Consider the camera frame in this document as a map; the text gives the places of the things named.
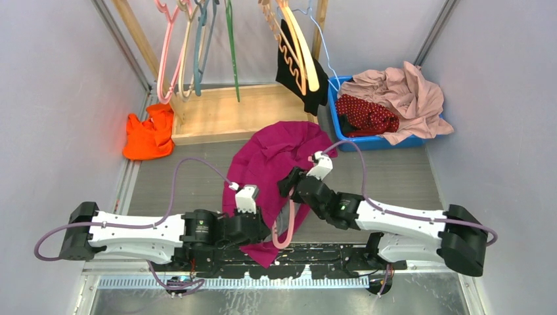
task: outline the wooden pole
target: wooden pole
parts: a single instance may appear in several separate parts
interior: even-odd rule
[[[325,16],[327,15],[327,5],[329,0],[319,0],[317,3],[317,13],[315,15],[315,20],[319,27],[323,31],[325,27]],[[313,44],[311,46],[311,56],[316,60],[319,59],[319,53],[321,52],[321,35],[319,34],[319,29],[315,26],[315,31],[313,32]]]
[[[149,43],[145,32],[141,28],[137,17],[135,16],[135,14],[133,14],[133,10],[129,6],[128,0],[112,0],[112,3],[116,7],[116,10],[118,10],[118,13],[120,14],[125,26],[127,27],[131,38],[133,38],[133,41],[137,45],[141,56],[143,56],[143,58],[145,59],[149,70],[151,70],[151,73],[154,75],[154,77],[158,77],[158,58],[155,55],[153,47],[151,47],[151,44]],[[164,91],[168,91],[168,89],[170,88],[168,79],[164,78],[162,87]],[[170,99],[170,106],[172,107],[174,114],[178,116],[180,122],[184,123],[184,106],[183,103],[176,97],[176,95],[173,95]]]

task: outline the beige hanger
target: beige hanger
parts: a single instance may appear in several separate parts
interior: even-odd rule
[[[186,61],[187,61],[187,55],[188,55],[188,42],[189,42],[189,38],[190,38],[190,31],[191,31],[191,26],[192,23],[194,21],[195,15],[199,9],[198,5],[195,5],[195,7],[190,10],[190,7],[186,4],[186,3],[182,3],[181,0],[177,0],[178,2],[178,7],[180,8],[180,10],[184,11],[184,14],[186,15],[186,19],[188,20],[188,25],[186,27],[186,32],[184,34],[184,42],[182,44],[182,60],[180,62],[180,69],[179,69],[179,74],[178,74],[178,91],[176,92],[176,94],[178,96],[180,96],[180,99],[183,102],[187,102],[188,99],[190,98],[191,93],[193,92],[194,89],[194,77],[193,77],[193,73],[192,73],[192,77],[190,80],[190,84],[189,84],[189,88],[187,89],[187,91],[184,90],[184,72],[185,72],[185,68],[186,68]],[[205,43],[205,27],[203,27],[202,30],[202,38],[203,40],[201,40],[201,47],[199,50],[199,55],[197,58],[200,58],[203,53],[204,53],[204,43]]]
[[[282,14],[284,15],[284,21],[290,30],[292,41],[294,43],[294,49],[289,44],[289,40],[286,38],[284,32],[280,29],[280,24],[277,21],[273,8],[271,7],[270,0],[259,0],[265,19],[269,23],[269,27],[273,31],[275,39],[278,41],[278,47],[284,54],[284,61],[289,65],[290,73],[294,76],[296,85],[300,89],[302,95],[306,95],[306,80],[309,85],[309,90],[315,92],[319,89],[319,80],[317,78],[313,59],[311,58],[311,52],[307,47],[307,43],[303,37],[300,26],[292,14],[292,10],[290,10],[290,7],[288,6],[288,1],[275,1],[280,7]],[[286,54],[287,51],[290,53],[290,56],[292,56],[291,58]],[[297,64],[298,68],[292,67],[294,62]]]

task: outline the robotic arm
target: robotic arm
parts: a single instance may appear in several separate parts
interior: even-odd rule
[[[306,172],[295,167],[278,183],[280,194],[286,197],[293,188],[292,199],[308,204],[328,224],[343,230],[371,231],[366,252],[374,265],[385,267],[405,260],[434,261],[468,276],[483,274],[487,233],[440,222],[452,219],[479,224],[465,208],[451,205],[448,211],[425,211],[377,201],[369,203],[362,195],[335,192],[323,182],[332,170],[331,159],[322,152],[312,158],[315,166],[311,170]],[[195,251],[217,251],[261,242],[270,230],[256,205],[257,187],[239,188],[233,183],[230,188],[236,191],[234,216],[198,209],[170,216],[163,224],[149,229],[112,228],[106,223],[142,225],[160,218],[114,215],[99,211],[96,203],[82,203],[72,213],[70,223],[99,222],[101,226],[67,230],[60,258],[90,260],[112,254],[169,264],[189,261]],[[411,219],[416,216],[430,221]]]

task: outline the wood grain floor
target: wood grain floor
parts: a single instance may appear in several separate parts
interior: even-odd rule
[[[319,123],[330,133],[328,109],[321,108]],[[189,156],[204,158],[226,174],[232,157],[245,140],[177,146],[171,156],[141,163],[129,208],[129,215],[161,216],[168,207],[174,167]],[[417,209],[441,209],[439,194],[424,148],[364,151],[367,166],[367,193],[372,198]],[[340,152],[326,183],[335,191],[361,191],[362,172],[357,152]],[[173,214],[195,209],[220,210],[222,180],[205,165],[183,164],[177,178]],[[365,243],[368,232],[343,231],[321,221],[313,213],[294,235],[295,242]]]

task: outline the wooden base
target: wooden base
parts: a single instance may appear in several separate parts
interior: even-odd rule
[[[204,90],[181,103],[183,121],[175,115],[172,140],[176,145],[249,139],[256,131],[278,121],[312,121],[303,102],[279,84]]]

